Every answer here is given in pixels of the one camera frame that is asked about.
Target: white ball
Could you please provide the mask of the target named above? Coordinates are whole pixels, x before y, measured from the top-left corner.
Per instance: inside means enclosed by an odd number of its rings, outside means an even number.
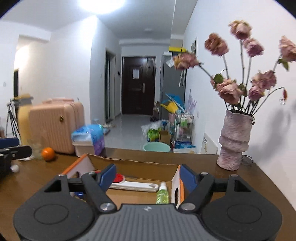
[[[18,165],[12,165],[10,167],[10,170],[12,170],[12,172],[17,173],[20,170],[20,167]]]

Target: brown tabletop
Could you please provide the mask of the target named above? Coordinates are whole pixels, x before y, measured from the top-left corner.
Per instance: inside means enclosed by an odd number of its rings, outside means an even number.
[[[276,241],[296,240],[295,210],[256,164],[252,164],[252,166],[241,165],[238,171],[230,172],[216,165],[217,155],[155,153],[111,148],[107,148],[102,155],[117,159],[163,164],[180,165],[184,163],[197,173],[208,172],[217,178],[228,178],[230,174],[237,173],[280,209],[283,215],[283,224]],[[76,159],[76,156],[58,155],[57,160],[53,162],[16,161],[20,166],[19,173],[12,173],[0,181],[0,233],[7,241],[19,240],[12,224],[12,217],[16,209]]]

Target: small cardboard box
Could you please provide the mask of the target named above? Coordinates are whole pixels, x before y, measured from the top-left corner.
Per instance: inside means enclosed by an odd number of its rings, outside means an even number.
[[[159,132],[159,142],[163,142],[167,145],[170,145],[170,138],[171,134],[167,130]]]
[[[170,195],[170,203],[177,207],[184,201],[184,185],[180,179],[180,166],[157,164],[152,162],[138,162],[104,158],[94,155],[82,155],[77,161],[69,166],[63,174],[68,178],[81,176],[94,170],[103,170],[109,164],[115,164],[117,173],[125,176],[126,181],[141,183],[166,182]],[[108,189],[106,194],[119,209],[122,204],[155,204],[157,192],[127,191]]]

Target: bright ceiling lamp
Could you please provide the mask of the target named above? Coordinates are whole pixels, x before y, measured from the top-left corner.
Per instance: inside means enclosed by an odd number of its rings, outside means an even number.
[[[124,5],[125,0],[80,0],[80,6],[96,14],[113,12]]]

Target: green bottle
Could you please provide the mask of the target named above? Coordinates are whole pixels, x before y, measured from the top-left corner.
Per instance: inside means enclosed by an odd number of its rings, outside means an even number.
[[[167,204],[168,201],[168,189],[166,183],[161,183],[157,196],[156,196],[156,204]]]

